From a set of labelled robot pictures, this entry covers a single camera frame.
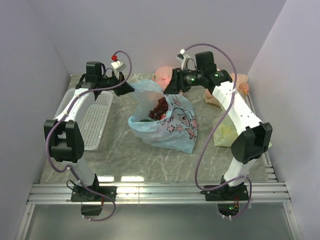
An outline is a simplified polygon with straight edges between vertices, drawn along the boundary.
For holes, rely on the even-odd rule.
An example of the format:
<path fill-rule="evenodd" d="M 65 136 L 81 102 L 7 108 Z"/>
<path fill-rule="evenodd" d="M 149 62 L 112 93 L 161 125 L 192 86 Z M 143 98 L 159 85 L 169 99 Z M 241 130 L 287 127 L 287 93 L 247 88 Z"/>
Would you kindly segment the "pink tied plastic bag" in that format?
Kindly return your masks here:
<path fill-rule="evenodd" d="M 173 69 L 170 66 L 159 67 L 153 74 L 152 80 L 165 90 L 171 82 Z"/>

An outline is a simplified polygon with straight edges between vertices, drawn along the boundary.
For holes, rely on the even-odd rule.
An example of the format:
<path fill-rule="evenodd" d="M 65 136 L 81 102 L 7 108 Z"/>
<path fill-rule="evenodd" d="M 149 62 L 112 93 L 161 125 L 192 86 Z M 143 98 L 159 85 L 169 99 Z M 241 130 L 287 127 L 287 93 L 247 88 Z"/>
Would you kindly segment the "aluminium front rail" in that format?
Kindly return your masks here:
<path fill-rule="evenodd" d="M 205 196 L 190 182 L 114 182 L 103 186 L 116 186 L 115 203 L 128 204 L 207 204 Z M 64 184 L 34 184 L 27 203 L 30 205 L 83 204 L 98 205 L 96 202 L 71 200 L 72 191 Z M 251 203 L 289 203 L 287 187 L 283 182 L 254 182 Z"/>

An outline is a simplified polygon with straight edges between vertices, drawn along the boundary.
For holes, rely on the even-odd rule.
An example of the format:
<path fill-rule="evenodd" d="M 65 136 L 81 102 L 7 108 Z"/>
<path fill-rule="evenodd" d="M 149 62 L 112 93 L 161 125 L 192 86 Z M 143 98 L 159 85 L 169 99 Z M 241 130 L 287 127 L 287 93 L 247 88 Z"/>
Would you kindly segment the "dark red fake grapes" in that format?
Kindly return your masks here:
<path fill-rule="evenodd" d="M 155 121 L 159 121 L 166 116 L 168 109 L 169 105 L 167 100 L 165 97 L 162 97 L 157 101 L 156 107 L 149 111 L 148 116 Z"/>

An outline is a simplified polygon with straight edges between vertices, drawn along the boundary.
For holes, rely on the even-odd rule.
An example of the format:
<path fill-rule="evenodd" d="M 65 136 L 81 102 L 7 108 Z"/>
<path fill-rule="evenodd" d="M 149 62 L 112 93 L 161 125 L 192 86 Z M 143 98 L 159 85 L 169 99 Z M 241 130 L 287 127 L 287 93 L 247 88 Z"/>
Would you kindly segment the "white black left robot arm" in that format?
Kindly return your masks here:
<path fill-rule="evenodd" d="M 103 194 L 97 175 L 83 157 L 85 143 L 79 124 L 102 92 L 114 91 L 121 96 L 134 91 L 123 74 L 125 68 L 123 61 L 114 59 L 111 76 L 107 76 L 103 63 L 87 62 L 86 72 L 75 86 L 66 108 L 55 119 L 44 123 L 45 152 L 49 164 L 58 173 L 70 171 L 76 179 L 74 192 L 84 195 L 89 201 L 95 201 Z"/>

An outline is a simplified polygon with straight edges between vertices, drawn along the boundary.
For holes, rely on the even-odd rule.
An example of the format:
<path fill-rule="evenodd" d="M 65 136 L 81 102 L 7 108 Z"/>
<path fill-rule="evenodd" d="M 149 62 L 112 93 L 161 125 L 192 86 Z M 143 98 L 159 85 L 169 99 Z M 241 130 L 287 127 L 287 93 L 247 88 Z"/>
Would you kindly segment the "blue printed plastic bag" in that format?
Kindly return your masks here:
<path fill-rule="evenodd" d="M 134 135 L 153 147 L 191 154 L 198 130 L 192 103 L 182 94 L 165 95 L 163 89 L 149 79 L 132 83 L 131 86 L 135 91 L 129 95 L 138 102 L 138 105 L 127 123 Z M 153 120 L 149 117 L 149 112 L 163 97 L 168 103 L 166 116 L 161 120 Z M 139 122 L 143 119 L 152 122 Z"/>

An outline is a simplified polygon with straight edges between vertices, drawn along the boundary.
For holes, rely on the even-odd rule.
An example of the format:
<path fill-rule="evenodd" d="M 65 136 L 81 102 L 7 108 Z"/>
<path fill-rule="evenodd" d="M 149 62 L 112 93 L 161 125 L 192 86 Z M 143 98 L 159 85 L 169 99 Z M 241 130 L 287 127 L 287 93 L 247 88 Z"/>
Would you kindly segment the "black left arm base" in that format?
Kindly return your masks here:
<path fill-rule="evenodd" d="M 102 213 L 104 203 L 115 201 L 117 187 L 116 186 L 100 186 L 97 190 L 99 194 L 92 193 L 82 186 L 74 186 L 70 201 L 72 203 L 81 203 L 81 214 L 85 217 L 95 217 Z"/>

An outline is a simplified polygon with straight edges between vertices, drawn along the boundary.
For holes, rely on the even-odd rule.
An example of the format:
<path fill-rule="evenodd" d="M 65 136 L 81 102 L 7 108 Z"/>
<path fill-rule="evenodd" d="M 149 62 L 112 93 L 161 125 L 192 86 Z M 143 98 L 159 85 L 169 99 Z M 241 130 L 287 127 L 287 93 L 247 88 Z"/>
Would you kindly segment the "white plastic perforated basket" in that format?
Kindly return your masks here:
<path fill-rule="evenodd" d="M 102 91 L 96 97 L 92 91 L 81 95 L 85 91 L 85 88 L 67 90 L 54 119 L 59 121 L 68 113 L 64 121 L 77 122 L 84 142 L 84 149 L 95 151 L 99 146 L 106 125 L 113 94 L 109 91 Z"/>

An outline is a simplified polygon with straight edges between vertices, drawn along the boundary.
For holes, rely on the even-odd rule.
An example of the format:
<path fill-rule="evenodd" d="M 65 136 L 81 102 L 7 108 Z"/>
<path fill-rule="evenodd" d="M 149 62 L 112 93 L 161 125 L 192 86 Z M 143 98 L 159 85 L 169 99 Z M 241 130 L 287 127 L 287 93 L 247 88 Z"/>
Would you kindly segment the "orange tied plastic bag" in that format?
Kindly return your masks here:
<path fill-rule="evenodd" d="M 249 77 L 246 74 L 237 74 L 236 89 L 243 99 L 245 99 L 250 91 L 248 79 Z M 204 90 L 203 96 L 207 104 L 221 107 L 219 101 L 207 89 Z"/>

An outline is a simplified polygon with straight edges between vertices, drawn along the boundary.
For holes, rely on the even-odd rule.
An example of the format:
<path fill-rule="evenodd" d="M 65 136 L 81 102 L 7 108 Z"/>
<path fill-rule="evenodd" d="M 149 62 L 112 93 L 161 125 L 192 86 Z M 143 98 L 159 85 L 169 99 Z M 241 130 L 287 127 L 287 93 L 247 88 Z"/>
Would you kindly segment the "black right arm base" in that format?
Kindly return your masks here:
<path fill-rule="evenodd" d="M 228 184 L 215 190 L 201 190 L 206 202 L 220 202 L 217 209 L 222 218 L 232 220 L 251 207 L 252 184 L 249 189 L 244 183 L 237 186 Z"/>

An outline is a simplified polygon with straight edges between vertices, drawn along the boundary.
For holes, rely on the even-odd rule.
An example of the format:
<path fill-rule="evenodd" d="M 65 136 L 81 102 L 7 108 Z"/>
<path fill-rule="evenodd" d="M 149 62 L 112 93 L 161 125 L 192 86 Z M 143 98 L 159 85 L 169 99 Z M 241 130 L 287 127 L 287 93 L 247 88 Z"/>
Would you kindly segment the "green yellow tied plastic bag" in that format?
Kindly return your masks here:
<path fill-rule="evenodd" d="M 238 137 L 235 125 L 229 116 L 226 116 L 212 135 L 216 147 L 230 148 Z"/>

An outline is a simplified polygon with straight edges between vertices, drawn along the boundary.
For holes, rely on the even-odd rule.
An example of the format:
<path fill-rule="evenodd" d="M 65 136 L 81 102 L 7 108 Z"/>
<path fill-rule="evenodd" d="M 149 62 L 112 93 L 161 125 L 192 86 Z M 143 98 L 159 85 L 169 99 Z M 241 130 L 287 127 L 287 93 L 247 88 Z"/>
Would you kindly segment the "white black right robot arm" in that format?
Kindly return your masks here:
<path fill-rule="evenodd" d="M 237 138 L 231 145 L 232 161 L 222 177 L 220 194 L 226 200 L 233 199 L 247 176 L 253 163 L 269 148 L 273 128 L 262 122 L 248 107 L 236 89 L 236 79 L 226 70 L 218 70 L 211 51 L 195 55 L 196 68 L 188 69 L 191 57 L 182 49 L 177 54 L 181 67 L 172 71 L 170 83 L 164 94 L 187 92 L 193 86 L 202 86 L 212 93 L 224 108 L 235 126 Z"/>

